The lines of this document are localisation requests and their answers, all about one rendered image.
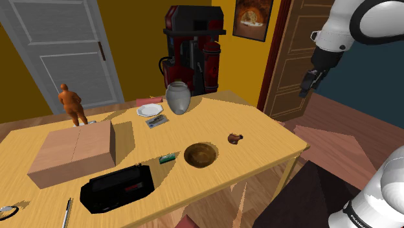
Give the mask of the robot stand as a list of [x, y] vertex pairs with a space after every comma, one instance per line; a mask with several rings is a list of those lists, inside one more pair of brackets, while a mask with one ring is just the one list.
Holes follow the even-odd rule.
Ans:
[[308, 161], [255, 219], [252, 228], [329, 228], [329, 215], [359, 192]]

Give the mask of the brown wooden door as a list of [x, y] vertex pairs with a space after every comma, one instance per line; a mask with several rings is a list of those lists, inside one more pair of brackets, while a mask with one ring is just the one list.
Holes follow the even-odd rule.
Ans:
[[304, 114], [311, 98], [299, 97], [300, 84], [313, 68], [315, 43], [335, 0], [281, 0], [257, 108], [284, 122]]

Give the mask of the brown wooden bowl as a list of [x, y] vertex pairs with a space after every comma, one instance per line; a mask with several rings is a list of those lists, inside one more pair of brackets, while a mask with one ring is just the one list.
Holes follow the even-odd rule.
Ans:
[[190, 145], [184, 152], [185, 161], [195, 168], [211, 165], [218, 156], [218, 148], [211, 142], [198, 142]]

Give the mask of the orange human figure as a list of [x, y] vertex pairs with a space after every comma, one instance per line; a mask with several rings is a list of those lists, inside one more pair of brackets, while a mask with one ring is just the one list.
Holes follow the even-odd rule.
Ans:
[[81, 119], [84, 124], [88, 124], [81, 105], [82, 99], [75, 92], [69, 91], [66, 84], [61, 84], [60, 88], [62, 92], [58, 95], [58, 99], [63, 105], [65, 112], [72, 118], [74, 125], [80, 125], [78, 119]]

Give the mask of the grey panel door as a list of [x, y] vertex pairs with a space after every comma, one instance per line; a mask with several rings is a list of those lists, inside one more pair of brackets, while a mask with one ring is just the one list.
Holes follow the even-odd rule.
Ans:
[[85, 109], [124, 101], [97, 0], [0, 0], [0, 23], [55, 115], [61, 84]]

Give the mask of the red chair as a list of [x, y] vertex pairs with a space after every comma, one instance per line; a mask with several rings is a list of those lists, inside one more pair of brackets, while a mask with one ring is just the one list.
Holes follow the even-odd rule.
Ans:
[[162, 97], [151, 97], [151, 98], [139, 98], [136, 99], [137, 107], [141, 107], [146, 104], [157, 104], [163, 101]]

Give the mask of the grey card with print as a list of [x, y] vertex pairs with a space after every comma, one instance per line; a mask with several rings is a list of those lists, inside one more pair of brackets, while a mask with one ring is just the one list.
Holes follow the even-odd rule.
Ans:
[[165, 115], [158, 115], [152, 119], [149, 119], [146, 121], [146, 124], [149, 126], [149, 128], [154, 128], [158, 125], [161, 125], [165, 122], [168, 122], [168, 119], [166, 118]]

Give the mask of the grey vase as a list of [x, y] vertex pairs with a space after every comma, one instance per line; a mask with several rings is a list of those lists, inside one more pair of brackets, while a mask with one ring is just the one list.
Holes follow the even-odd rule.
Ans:
[[190, 90], [184, 82], [175, 81], [168, 85], [166, 100], [176, 115], [185, 113], [190, 105]]

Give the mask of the small green box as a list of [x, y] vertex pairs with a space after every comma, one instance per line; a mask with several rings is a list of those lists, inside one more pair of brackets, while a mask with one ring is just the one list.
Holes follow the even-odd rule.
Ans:
[[169, 161], [175, 160], [175, 158], [176, 158], [175, 153], [171, 153], [171, 154], [168, 154], [168, 155], [164, 155], [164, 156], [162, 156], [162, 157], [159, 158], [159, 163], [160, 163], [160, 164], [164, 164], [164, 163], [167, 163], [167, 162], [169, 162]]

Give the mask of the black radio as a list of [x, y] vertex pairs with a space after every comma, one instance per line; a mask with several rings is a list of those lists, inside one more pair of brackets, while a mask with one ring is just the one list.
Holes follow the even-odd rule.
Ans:
[[112, 211], [145, 198], [155, 190], [148, 165], [133, 165], [89, 180], [80, 202], [92, 214]]

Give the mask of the silver pen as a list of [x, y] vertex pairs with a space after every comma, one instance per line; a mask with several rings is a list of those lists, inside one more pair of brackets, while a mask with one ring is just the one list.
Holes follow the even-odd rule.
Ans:
[[70, 208], [71, 208], [71, 203], [72, 203], [72, 198], [69, 198], [69, 200], [68, 200], [68, 202], [67, 202], [67, 206], [66, 206], [64, 218], [63, 218], [62, 228], [66, 228], [67, 217], [68, 217], [68, 215], [69, 215], [69, 210], [70, 210]]

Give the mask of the cardboard box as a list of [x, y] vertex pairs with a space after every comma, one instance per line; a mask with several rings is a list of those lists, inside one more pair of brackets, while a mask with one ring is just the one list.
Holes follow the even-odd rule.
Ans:
[[28, 170], [43, 189], [116, 166], [110, 120], [50, 132]]

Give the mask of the wooden table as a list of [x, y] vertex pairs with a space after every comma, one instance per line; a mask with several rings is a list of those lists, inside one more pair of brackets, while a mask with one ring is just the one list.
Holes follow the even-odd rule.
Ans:
[[[0, 207], [16, 204], [19, 212], [1, 221], [0, 228], [62, 228], [69, 198], [67, 228], [134, 228], [280, 163], [296, 161], [308, 148], [307, 142], [229, 91], [193, 97], [182, 115], [163, 103], [163, 113], [168, 122], [155, 128], [134, 108], [94, 116], [113, 123], [117, 169], [147, 164], [155, 184], [149, 196], [103, 214], [91, 214], [80, 203], [88, 177], [39, 189], [27, 175], [47, 134], [70, 128], [70, 121], [11, 131], [0, 142]], [[243, 139], [231, 144], [231, 133]], [[211, 165], [195, 168], [185, 161], [184, 152], [201, 142], [214, 144], [218, 156]], [[171, 153], [175, 160], [159, 163]]]

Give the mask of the framed orange wall picture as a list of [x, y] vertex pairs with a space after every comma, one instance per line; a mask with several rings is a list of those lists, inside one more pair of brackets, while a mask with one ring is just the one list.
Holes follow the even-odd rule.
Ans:
[[274, 0], [236, 0], [232, 35], [264, 42]]

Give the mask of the white plate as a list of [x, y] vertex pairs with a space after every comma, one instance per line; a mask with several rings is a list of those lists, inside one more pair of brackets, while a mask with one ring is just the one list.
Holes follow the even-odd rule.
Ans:
[[137, 115], [141, 117], [152, 117], [163, 111], [159, 104], [145, 104], [137, 109]]

